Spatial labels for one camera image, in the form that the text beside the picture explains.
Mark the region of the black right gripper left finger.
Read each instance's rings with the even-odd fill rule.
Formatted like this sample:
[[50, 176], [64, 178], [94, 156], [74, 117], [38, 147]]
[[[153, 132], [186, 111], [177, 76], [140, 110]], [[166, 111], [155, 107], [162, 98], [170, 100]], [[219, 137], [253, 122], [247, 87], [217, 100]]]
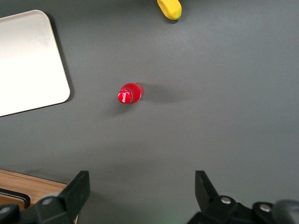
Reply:
[[89, 195], [89, 172], [80, 171], [57, 196], [44, 197], [33, 206], [33, 223], [72, 224]]

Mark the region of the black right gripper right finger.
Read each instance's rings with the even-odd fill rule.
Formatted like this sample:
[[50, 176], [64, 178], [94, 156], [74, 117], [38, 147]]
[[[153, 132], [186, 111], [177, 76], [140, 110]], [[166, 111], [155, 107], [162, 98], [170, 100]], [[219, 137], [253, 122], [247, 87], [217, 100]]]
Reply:
[[189, 224], [253, 224], [251, 209], [218, 194], [205, 171], [195, 172], [195, 196], [200, 208]]

